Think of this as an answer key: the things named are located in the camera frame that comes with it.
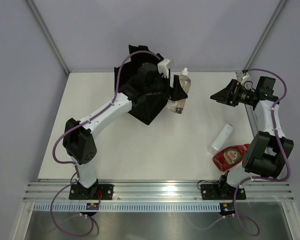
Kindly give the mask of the white frosted bottle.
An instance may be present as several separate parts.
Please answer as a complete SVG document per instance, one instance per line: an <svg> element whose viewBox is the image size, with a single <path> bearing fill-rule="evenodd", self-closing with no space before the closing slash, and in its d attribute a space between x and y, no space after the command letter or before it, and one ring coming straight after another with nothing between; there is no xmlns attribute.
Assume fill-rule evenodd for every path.
<svg viewBox="0 0 300 240"><path fill-rule="evenodd" d="M212 155L217 154L221 150L226 140L232 134L233 130L234 127L231 124L225 124L218 135L215 137L215 139L212 141L207 151Z"/></svg>

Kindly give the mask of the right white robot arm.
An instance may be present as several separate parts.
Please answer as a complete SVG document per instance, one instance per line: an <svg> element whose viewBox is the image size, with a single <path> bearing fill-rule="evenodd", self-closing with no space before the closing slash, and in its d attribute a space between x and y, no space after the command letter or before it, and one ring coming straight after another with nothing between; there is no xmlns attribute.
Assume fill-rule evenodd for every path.
<svg viewBox="0 0 300 240"><path fill-rule="evenodd" d="M217 182L216 192L223 199L237 194L247 181L286 181L290 177L288 157L294 142L286 138L278 115L281 98L274 95L275 78L261 76L254 90L232 79L222 90L210 96L218 103L235 107L252 106L258 132L242 154L241 167L227 170Z"/></svg>

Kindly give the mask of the red dish soap bottle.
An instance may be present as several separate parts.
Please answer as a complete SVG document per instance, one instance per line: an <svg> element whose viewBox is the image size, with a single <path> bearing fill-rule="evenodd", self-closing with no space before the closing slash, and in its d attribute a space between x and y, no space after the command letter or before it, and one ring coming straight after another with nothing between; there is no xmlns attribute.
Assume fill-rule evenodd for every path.
<svg viewBox="0 0 300 240"><path fill-rule="evenodd" d="M241 163L249 146L250 144L246 143L243 145L233 145L226 147L215 156L213 156L212 161L221 172L226 172L232 167L235 167L236 165Z"/></svg>

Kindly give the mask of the amber soap bottle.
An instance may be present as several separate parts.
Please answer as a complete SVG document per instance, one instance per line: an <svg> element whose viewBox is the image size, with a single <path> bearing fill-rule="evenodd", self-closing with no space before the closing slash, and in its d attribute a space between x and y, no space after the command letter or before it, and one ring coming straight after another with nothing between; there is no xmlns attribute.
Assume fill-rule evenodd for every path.
<svg viewBox="0 0 300 240"><path fill-rule="evenodd" d="M189 78L189 69L185 67L179 75L173 76L173 83L170 88L166 107L176 114L182 114L190 87L191 79Z"/></svg>

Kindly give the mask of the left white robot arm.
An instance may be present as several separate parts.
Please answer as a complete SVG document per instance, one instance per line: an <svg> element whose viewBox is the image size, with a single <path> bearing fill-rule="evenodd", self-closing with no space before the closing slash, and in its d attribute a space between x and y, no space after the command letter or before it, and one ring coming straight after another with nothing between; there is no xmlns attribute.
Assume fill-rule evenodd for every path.
<svg viewBox="0 0 300 240"><path fill-rule="evenodd" d="M99 185L93 167L98 152L95 138L103 129L126 113L149 125L168 101L188 98L180 83L189 74L188 68L174 75L171 83L170 64L169 59L158 64L143 63L104 107L81 120L70 118L66 122L62 145L74 161L77 173L76 183L70 188L71 200L112 199L111 185Z"/></svg>

